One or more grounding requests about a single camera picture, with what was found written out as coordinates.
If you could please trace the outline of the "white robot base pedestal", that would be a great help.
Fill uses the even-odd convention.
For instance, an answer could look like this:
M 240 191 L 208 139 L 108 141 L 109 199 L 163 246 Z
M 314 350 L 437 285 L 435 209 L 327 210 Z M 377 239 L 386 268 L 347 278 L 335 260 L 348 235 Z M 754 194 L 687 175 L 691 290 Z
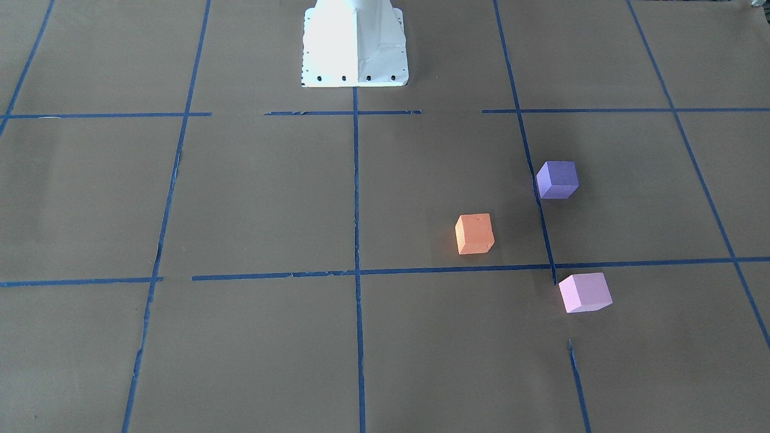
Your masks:
M 304 88 L 404 86 L 402 10 L 391 1 L 317 1 L 303 17 Z

